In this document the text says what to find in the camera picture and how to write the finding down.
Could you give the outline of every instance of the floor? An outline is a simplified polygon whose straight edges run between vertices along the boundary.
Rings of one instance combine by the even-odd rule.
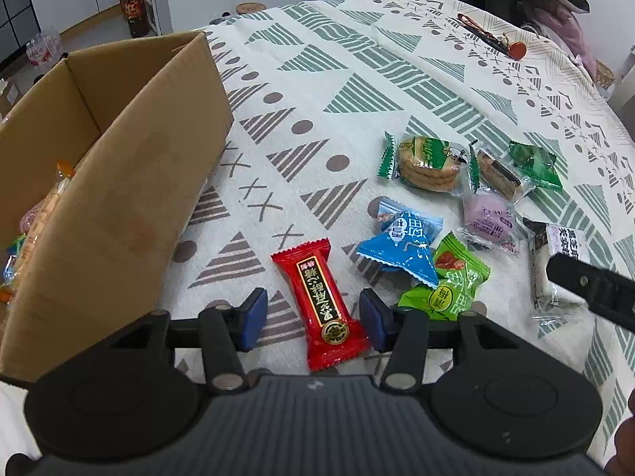
[[[148,36],[156,35],[152,30]],[[63,41],[65,52],[74,52],[91,46],[130,39],[128,24],[122,16],[115,16],[98,23],[83,33]],[[11,75],[22,93],[26,93],[33,85],[33,80],[40,74],[37,68],[28,63],[26,55],[10,66],[4,76]]]

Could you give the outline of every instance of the white packaged snack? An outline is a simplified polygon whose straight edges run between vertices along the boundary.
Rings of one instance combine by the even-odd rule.
[[[532,294],[534,311],[532,318],[549,322],[558,318],[573,318],[587,308],[587,302],[578,295],[547,279],[549,258],[561,252],[585,263],[589,262],[589,246],[584,233],[560,225],[534,222],[523,218],[535,237],[529,241],[531,257]]]

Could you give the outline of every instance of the purple candy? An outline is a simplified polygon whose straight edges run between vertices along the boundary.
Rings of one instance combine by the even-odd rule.
[[[485,240],[501,243],[514,228],[510,203],[494,194],[476,194],[464,203],[466,229]]]

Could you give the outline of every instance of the green candy wrapper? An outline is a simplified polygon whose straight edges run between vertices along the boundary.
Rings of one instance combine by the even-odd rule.
[[[509,142],[509,154],[514,160],[514,165],[522,173],[528,175],[536,186],[550,190],[562,190],[562,182],[560,182],[554,168],[556,154],[547,152],[541,146],[515,141]]]
[[[425,311],[433,321],[456,321],[458,314],[469,310],[476,289],[490,277],[490,267],[449,233],[433,255],[439,275],[435,290],[420,284],[405,292],[399,306]]]

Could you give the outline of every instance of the blue packaged snack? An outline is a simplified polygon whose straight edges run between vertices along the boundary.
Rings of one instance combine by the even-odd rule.
[[[430,243],[433,243],[436,237],[441,233],[441,230],[443,230],[442,217],[421,213],[421,211],[412,209],[388,197],[382,197],[382,200],[379,201],[379,208],[377,209],[377,221],[381,224],[381,230],[385,231],[388,229],[396,218],[396,215],[402,211],[410,211],[421,219],[423,234]]]
[[[434,270],[430,242],[423,232],[424,220],[402,211],[385,231],[361,242],[357,253],[391,267],[402,268],[422,283],[436,289],[439,276]]]

